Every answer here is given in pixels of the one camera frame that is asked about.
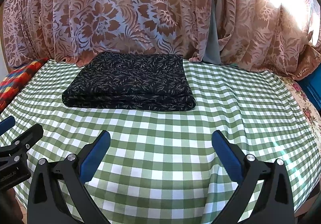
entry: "checkered tablecloth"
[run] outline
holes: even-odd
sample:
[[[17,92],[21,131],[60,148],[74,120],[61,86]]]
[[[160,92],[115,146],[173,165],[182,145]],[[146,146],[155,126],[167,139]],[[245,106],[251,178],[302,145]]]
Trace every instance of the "checkered tablecloth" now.
[[[112,223],[210,223],[237,187],[211,147],[219,129],[245,154],[288,169],[295,209],[320,178],[320,154],[291,93],[269,72],[184,61],[197,105],[188,112],[68,108],[61,94],[78,74],[75,65],[48,61],[0,115],[16,126],[1,138],[9,144],[40,123],[44,137],[29,151],[33,172],[40,158],[56,161],[78,153],[102,130],[110,132],[108,153],[86,184]],[[27,204],[31,179],[16,187]],[[241,219],[258,198],[260,182]],[[66,186],[68,207],[79,216]]]

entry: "floral fabric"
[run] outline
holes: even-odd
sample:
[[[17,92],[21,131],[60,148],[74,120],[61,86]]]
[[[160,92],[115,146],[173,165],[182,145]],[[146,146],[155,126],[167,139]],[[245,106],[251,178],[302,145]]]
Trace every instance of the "floral fabric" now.
[[[83,66],[104,50],[201,61],[211,16],[211,0],[5,0],[3,8],[13,67],[44,57]]]
[[[313,106],[313,104],[309,101],[306,94],[302,91],[299,84],[293,81],[289,77],[280,77],[285,86],[290,90],[294,99],[299,104],[301,110],[303,111],[305,117],[309,125],[312,128],[312,132],[314,133],[317,146],[321,153],[321,117],[318,113],[317,109]]]
[[[220,57],[300,80],[321,63],[317,0],[217,0]]]
[[[189,111],[196,106],[178,55],[103,52],[63,92],[68,107]]]

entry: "folded black fabric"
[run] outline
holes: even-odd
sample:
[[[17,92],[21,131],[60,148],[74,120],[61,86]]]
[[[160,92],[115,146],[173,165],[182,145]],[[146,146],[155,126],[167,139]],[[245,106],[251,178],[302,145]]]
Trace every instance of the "folded black fabric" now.
[[[62,94],[69,107],[188,111],[196,105],[177,55],[102,52]]]

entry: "metal screw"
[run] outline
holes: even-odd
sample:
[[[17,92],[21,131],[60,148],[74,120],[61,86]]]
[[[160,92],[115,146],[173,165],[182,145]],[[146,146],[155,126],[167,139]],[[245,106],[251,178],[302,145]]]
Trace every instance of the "metal screw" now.
[[[75,158],[76,158],[76,155],[74,155],[73,153],[69,154],[67,157],[68,161],[73,161]]]
[[[252,154],[246,155],[246,158],[248,159],[248,161],[255,161],[255,156]]]
[[[40,159],[40,160],[38,161],[38,163],[39,163],[40,165],[45,164],[45,162],[46,162],[46,159],[45,159],[45,158],[42,158],[42,159]]]
[[[276,163],[277,163],[278,165],[283,165],[283,164],[284,164],[284,161],[281,160],[281,159],[277,159],[277,160],[276,160]]]

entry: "lace curtain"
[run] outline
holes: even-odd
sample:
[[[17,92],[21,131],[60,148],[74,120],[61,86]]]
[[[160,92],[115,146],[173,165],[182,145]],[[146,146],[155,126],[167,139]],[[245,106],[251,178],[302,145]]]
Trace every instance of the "lace curtain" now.
[[[311,74],[321,63],[316,0],[213,2],[6,0],[7,59],[14,67],[44,57],[83,66],[104,50],[176,53],[190,61],[220,51],[224,64],[248,71],[269,70],[295,80]],[[210,22],[217,26],[218,49],[217,39],[208,38]],[[214,29],[211,26],[210,36]]]
[[[49,57],[83,66],[99,52],[181,54],[201,61],[211,0],[6,0],[10,66]]]
[[[224,64],[300,80],[321,63],[316,0],[217,0],[216,22]]]

